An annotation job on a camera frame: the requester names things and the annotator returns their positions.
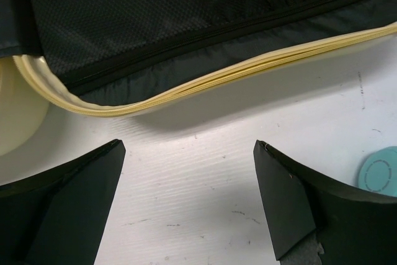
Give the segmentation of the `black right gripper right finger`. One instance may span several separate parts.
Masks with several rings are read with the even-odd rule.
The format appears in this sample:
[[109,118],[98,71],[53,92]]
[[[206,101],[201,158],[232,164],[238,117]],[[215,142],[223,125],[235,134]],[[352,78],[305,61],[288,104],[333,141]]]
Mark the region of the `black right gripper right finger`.
[[264,141],[254,163],[280,264],[395,264],[396,199],[350,186]]

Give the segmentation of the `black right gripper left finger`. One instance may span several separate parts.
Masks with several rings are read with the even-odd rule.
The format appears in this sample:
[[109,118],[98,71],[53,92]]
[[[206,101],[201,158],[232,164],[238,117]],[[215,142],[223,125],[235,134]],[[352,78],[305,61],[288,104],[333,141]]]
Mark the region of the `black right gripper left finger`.
[[112,140],[1,186],[1,264],[94,264],[125,147]]

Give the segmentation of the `teal cat-ear headphones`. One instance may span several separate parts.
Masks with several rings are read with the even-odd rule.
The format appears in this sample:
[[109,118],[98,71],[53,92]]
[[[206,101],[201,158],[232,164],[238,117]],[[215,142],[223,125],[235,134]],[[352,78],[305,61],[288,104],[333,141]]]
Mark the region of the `teal cat-ear headphones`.
[[396,197],[396,147],[372,153],[359,170],[357,184],[360,189]]

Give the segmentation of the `yellow hard-shell suitcase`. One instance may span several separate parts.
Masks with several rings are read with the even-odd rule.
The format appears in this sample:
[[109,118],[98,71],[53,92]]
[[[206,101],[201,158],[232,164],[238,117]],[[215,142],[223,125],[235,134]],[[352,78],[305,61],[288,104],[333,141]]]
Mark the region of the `yellow hard-shell suitcase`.
[[396,0],[1,0],[1,153],[396,33]]

